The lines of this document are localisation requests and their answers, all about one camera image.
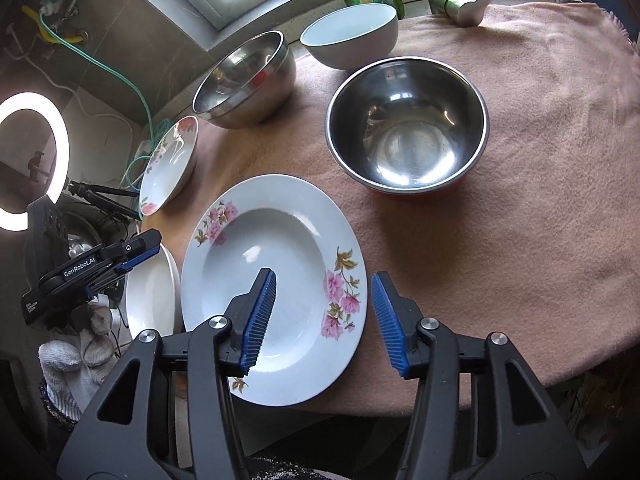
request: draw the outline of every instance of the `stainless steel bowl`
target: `stainless steel bowl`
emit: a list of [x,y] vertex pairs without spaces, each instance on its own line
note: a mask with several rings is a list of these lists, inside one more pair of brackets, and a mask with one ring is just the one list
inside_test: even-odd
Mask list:
[[282,33],[271,30],[213,67],[193,97],[193,111],[222,128],[254,126],[289,98],[295,83],[293,53]]
[[489,115],[478,89],[423,57],[358,70],[331,99],[326,142],[343,170],[378,191],[418,194],[450,186],[478,161]]

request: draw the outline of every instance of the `blue ridged pad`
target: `blue ridged pad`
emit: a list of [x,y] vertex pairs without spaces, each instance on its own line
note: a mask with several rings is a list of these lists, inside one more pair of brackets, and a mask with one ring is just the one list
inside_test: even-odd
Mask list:
[[254,304],[249,321],[242,333],[242,357],[239,366],[244,373],[255,365],[267,330],[273,303],[276,301],[276,274],[272,270],[267,275],[260,291],[260,296]]
[[371,278],[371,304],[378,319],[380,333],[385,341],[389,361],[391,361],[392,367],[398,370],[400,376],[404,378],[409,371],[409,359],[404,347],[404,331],[377,274]]

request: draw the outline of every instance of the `yellow pipe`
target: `yellow pipe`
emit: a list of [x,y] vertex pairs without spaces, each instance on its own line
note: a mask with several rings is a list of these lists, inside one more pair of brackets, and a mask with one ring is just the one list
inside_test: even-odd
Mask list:
[[[55,44],[60,44],[60,42],[54,38],[52,35],[50,35],[43,27],[42,24],[40,23],[40,19],[38,18],[38,15],[36,13],[35,10],[31,9],[31,7],[28,7],[26,5],[23,5],[20,10],[22,12],[24,12],[27,16],[29,16],[34,22],[36,22],[36,25],[38,26],[38,29],[40,30],[40,35],[43,37],[44,41],[47,41],[47,43],[55,43]],[[67,43],[82,43],[84,41],[84,38],[82,36],[71,36],[69,38],[62,38],[63,40],[65,40]]]

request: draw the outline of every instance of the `faucet handle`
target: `faucet handle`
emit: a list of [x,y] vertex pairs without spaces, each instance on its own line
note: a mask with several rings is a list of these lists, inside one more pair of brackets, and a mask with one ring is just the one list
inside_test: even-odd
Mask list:
[[445,12],[460,27],[477,27],[492,0],[447,0]]

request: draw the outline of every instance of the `white bowl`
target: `white bowl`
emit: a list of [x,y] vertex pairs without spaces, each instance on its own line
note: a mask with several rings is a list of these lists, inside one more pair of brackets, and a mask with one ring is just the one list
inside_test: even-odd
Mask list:
[[140,212],[149,216],[168,203],[187,184],[196,164],[198,139],[195,116],[181,118],[156,146],[140,184]]
[[147,328],[160,335],[182,329],[180,276],[174,257],[160,244],[160,252],[134,267],[127,275],[125,305],[129,331],[135,338]]
[[385,4],[336,10],[309,25],[300,43],[323,65],[357,70],[385,58],[398,40],[398,14]]

